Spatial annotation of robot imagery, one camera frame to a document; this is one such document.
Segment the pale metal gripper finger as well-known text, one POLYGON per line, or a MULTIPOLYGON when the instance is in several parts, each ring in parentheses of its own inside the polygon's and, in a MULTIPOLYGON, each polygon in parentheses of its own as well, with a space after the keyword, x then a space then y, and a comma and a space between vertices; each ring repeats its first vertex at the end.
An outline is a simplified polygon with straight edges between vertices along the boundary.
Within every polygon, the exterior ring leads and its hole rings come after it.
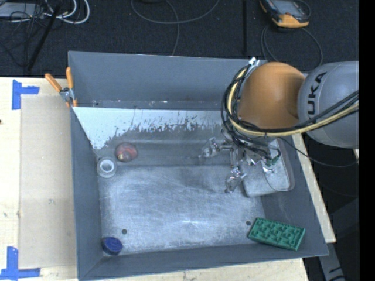
POLYGON ((238 166, 232 168, 225 179, 224 192, 233 193, 246 176, 247 173, 243 172, 238 166))
POLYGON ((201 147, 200 154, 198 155, 199 159, 209 159, 213 158, 219 154, 223 146, 222 140, 217 140, 215 137, 209 138, 206 143, 201 147))

